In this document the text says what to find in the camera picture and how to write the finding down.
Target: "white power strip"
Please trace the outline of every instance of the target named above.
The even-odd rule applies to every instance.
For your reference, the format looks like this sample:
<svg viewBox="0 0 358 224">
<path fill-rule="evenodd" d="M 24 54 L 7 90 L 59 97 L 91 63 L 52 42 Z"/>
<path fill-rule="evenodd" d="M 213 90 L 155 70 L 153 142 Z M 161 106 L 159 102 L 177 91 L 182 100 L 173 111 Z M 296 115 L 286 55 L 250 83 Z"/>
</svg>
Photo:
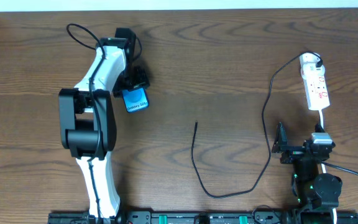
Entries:
<svg viewBox="0 0 358 224">
<path fill-rule="evenodd" d="M 309 110 L 322 110 L 329 106 L 328 90 L 324 74 L 324 65 L 317 68 L 316 63 L 320 59 L 310 53 L 299 57 L 301 62 L 301 75 L 305 84 L 306 98 Z"/>
</svg>

